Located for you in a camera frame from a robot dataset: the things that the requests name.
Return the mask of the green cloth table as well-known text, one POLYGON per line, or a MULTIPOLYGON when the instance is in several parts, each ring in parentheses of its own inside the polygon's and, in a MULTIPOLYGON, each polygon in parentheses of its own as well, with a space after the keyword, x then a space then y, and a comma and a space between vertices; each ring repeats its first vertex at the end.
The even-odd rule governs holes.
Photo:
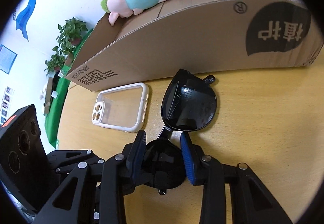
POLYGON ((56 98, 52 99, 49 113, 47 114, 45 118, 45 132, 47 135, 47 139, 49 141, 49 144, 56 148, 58 146, 58 129, 59 129, 59 123, 60 118, 63 111, 63 106, 65 103, 66 95, 68 93, 68 88, 70 85, 70 80, 59 77, 58 75, 54 76, 54 87, 53 90, 58 93, 56 98))

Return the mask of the clear white phone case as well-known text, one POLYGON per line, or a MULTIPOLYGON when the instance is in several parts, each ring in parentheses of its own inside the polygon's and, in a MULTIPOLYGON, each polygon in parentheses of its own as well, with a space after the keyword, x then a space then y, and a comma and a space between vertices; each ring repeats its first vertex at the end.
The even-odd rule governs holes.
POLYGON ((143 82, 101 91, 91 122, 106 129, 136 133, 144 125, 149 94, 149 87, 143 82))

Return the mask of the potted green plant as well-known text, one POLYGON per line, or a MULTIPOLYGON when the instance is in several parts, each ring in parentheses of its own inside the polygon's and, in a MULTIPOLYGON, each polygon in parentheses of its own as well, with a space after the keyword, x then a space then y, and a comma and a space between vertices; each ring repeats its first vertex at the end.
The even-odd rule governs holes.
POLYGON ((48 73, 60 71, 64 66, 65 59, 66 57, 64 55, 57 53, 53 54, 50 57, 50 60, 45 61, 45 71, 47 71, 48 73))
POLYGON ((66 20, 64 25, 58 24, 58 30, 59 35, 56 37, 58 45, 52 51, 64 55, 72 53, 88 32, 87 23, 77 18, 66 20))

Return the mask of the black sunglasses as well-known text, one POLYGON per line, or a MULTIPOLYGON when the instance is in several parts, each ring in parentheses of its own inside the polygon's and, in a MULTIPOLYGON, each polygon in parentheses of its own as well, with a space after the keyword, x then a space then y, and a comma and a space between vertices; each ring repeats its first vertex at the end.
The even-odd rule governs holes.
POLYGON ((160 195, 182 185, 186 169, 181 148, 171 142, 177 132, 199 131, 212 122, 217 109, 217 98, 211 87, 215 76, 201 79, 180 69, 169 83, 161 104, 164 123, 157 139, 146 145, 142 172, 148 176, 146 185, 160 195))

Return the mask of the brown cardboard box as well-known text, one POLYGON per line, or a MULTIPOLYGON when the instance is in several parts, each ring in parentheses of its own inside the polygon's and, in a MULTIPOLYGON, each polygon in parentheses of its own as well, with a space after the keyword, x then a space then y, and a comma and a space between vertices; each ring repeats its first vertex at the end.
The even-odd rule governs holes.
POLYGON ((302 0, 168 0, 114 26, 108 15, 66 73, 90 91, 171 77, 179 69, 305 67, 323 47, 302 0))

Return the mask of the blue wall poster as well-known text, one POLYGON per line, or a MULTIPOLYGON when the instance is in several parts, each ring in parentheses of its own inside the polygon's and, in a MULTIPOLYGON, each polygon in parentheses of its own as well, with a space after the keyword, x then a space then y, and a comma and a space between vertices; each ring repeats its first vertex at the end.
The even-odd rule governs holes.
POLYGON ((6 73, 9 74, 11 71, 11 68, 17 58, 17 54, 1 44, 0 46, 0 69, 6 73))

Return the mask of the blue wave wall decal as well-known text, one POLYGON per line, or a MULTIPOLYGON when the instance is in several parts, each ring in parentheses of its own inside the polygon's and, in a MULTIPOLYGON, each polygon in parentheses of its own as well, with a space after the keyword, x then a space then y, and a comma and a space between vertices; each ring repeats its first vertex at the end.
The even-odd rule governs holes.
POLYGON ((33 14, 35 6, 36 6, 36 0, 29 0, 26 8, 23 9, 16 17, 16 30, 20 30, 22 32, 22 36, 27 41, 29 39, 28 39, 28 33, 26 27, 29 19, 33 14))

